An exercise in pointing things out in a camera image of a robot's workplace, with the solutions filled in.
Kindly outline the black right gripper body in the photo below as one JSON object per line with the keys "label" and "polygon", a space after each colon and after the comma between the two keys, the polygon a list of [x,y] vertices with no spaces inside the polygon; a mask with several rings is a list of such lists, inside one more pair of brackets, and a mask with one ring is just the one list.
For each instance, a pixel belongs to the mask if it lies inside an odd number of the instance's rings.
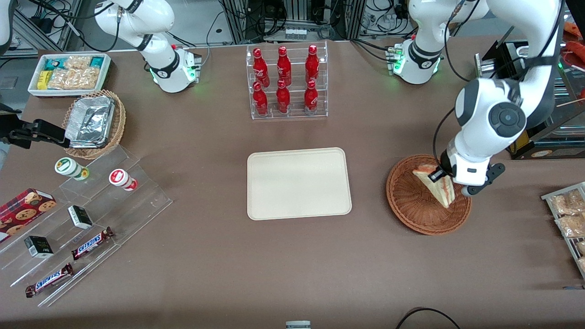
{"label": "black right gripper body", "polygon": [[5,104],[0,105],[0,139],[2,143],[29,149],[35,123],[21,120],[20,114],[21,110],[14,110]]}

